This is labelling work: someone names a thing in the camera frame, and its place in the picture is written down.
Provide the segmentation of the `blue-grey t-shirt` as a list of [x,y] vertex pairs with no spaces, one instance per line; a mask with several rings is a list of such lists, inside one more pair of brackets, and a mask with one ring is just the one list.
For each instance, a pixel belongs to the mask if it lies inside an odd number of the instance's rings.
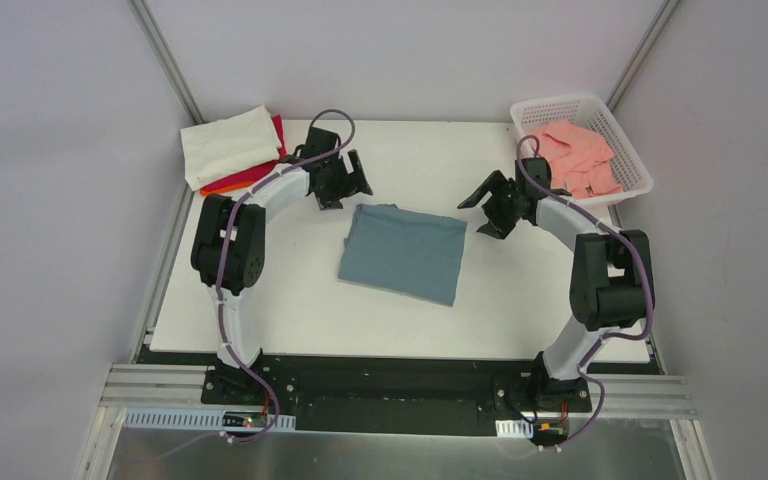
[[338,279],[451,307],[455,303],[467,223],[360,204],[344,240]]

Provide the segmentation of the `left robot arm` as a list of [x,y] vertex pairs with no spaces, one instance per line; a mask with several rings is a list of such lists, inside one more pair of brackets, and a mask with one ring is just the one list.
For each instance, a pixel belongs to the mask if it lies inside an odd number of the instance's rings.
[[262,352],[261,334],[247,312],[247,294],[266,266],[267,225],[277,214],[309,196],[321,210],[337,210],[371,186],[355,150],[339,134],[308,128],[305,142],[263,179],[234,199],[204,198],[190,254],[191,267],[210,290],[219,326],[218,359],[233,370],[226,389],[241,404],[257,402],[265,378],[252,369]]

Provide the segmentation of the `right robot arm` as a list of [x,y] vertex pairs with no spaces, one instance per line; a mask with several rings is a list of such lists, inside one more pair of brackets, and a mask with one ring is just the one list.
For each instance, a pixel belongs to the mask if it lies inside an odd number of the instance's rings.
[[525,387],[536,407],[550,410],[587,385],[587,368],[608,340],[642,340],[629,333],[654,312],[649,240],[640,230],[617,231],[551,186],[542,157],[518,160],[507,178],[492,172],[459,208],[481,207],[479,232],[506,238],[521,220],[551,233],[573,255],[569,286],[571,318],[534,360]]

